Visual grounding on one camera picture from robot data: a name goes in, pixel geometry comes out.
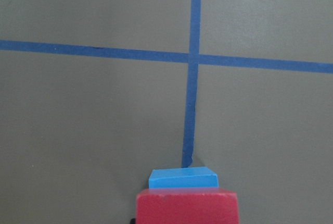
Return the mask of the blue wooden block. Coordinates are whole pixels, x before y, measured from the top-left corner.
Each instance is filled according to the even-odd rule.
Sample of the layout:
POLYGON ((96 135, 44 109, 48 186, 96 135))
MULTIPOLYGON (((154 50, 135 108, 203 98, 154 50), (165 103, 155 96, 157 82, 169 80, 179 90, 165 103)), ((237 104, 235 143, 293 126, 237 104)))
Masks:
POLYGON ((208 167, 155 169, 149 177, 148 185, 150 189, 217 188, 219 179, 208 167))

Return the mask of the red wooden block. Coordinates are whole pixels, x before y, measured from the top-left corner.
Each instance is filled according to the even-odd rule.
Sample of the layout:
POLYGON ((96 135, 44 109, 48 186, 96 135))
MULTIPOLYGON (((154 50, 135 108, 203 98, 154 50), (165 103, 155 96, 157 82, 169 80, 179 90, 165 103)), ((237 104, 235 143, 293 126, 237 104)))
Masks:
POLYGON ((237 194, 222 188, 145 189, 136 223, 240 223, 237 194))

